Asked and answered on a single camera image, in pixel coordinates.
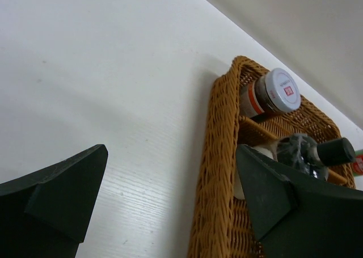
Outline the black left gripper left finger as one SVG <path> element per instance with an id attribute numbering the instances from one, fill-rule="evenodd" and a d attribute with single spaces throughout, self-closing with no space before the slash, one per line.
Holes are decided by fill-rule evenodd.
<path id="1" fill-rule="evenodd" d="M 95 145 L 1 184 L 1 257 L 75 257 L 84 242 L 108 151 Z"/>

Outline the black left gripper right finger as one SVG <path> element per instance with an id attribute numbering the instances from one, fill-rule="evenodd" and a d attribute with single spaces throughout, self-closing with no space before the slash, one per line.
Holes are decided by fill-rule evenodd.
<path id="1" fill-rule="evenodd" d="M 237 170 L 267 257 L 361 257 L 362 192 L 318 180 L 248 145 Z"/>

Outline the dark sauce bottle black cap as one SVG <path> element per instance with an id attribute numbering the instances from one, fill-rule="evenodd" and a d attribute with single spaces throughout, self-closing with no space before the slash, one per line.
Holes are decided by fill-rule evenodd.
<path id="1" fill-rule="evenodd" d="M 306 134 L 293 134 L 251 149 L 265 158 L 269 157 L 270 165 L 277 162 L 321 181 L 329 178 L 329 167 L 354 161 L 354 149 L 346 138 L 317 143 Z M 257 178 L 255 181 L 262 183 L 262 188 L 252 186 L 247 191 L 251 196 L 260 197 L 264 201 L 266 194 L 268 197 L 294 202 L 289 181 L 276 176 L 273 184 L 267 183 L 266 179 Z"/>

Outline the spice jar white red lid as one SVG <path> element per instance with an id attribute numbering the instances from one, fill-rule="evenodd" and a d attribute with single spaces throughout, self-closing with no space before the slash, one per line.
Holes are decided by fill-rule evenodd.
<path id="1" fill-rule="evenodd" d="M 264 122 L 296 111 L 301 95 L 291 75 L 275 68 L 242 87 L 239 92 L 239 113 L 255 122 Z"/>

